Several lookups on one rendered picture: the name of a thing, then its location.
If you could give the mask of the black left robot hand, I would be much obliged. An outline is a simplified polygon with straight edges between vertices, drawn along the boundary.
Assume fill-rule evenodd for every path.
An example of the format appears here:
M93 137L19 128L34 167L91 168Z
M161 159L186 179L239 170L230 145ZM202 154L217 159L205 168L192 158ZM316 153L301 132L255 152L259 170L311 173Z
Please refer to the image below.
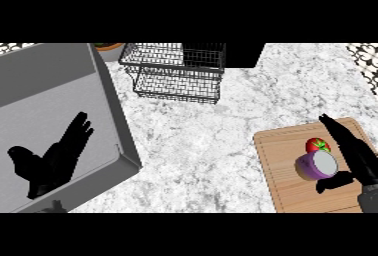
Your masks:
M79 112L60 140L51 144L42 156L22 146L13 146L7 150L14 174L29 183L28 199L38 198L70 181L78 159L94 132L90 125L87 113Z

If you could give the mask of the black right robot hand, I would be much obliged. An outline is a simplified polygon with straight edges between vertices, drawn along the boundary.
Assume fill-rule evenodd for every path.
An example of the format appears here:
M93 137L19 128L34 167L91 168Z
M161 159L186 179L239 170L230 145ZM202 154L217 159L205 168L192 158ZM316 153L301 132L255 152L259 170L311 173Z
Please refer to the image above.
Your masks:
M330 178L317 181L317 193L322 194L324 190L351 184L354 180L358 181L367 190L376 189L378 156L375 155L373 150L367 143L353 135L350 130L326 114L319 116L319 120L338 144L348 170L338 171Z

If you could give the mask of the terracotta plant pot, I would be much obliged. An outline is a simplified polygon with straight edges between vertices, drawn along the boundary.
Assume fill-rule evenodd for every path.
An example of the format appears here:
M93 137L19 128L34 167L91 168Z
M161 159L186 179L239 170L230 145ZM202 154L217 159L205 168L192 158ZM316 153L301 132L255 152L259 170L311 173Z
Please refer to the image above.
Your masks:
M94 48L104 62L113 62L119 59L124 43L96 43Z

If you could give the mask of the wooden cutting board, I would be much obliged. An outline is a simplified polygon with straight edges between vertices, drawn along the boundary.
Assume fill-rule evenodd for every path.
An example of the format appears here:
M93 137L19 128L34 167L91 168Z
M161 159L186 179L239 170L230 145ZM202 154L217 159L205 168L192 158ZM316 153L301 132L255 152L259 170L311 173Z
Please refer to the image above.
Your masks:
M378 152L354 119L259 131L254 145L277 212L378 212Z

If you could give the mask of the black box appliance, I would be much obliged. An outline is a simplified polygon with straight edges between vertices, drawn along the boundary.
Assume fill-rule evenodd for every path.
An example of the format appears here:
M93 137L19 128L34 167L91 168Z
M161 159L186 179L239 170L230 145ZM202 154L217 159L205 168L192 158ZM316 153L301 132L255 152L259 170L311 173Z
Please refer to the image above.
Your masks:
M233 42L226 44L226 68L254 68L264 44L259 42Z

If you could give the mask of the black white patterned cloth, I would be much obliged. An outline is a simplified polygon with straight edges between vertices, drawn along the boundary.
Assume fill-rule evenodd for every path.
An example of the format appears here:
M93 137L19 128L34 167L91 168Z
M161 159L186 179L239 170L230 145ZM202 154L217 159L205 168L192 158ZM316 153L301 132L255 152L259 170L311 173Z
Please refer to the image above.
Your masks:
M369 90L378 96L378 43L348 43L345 48Z

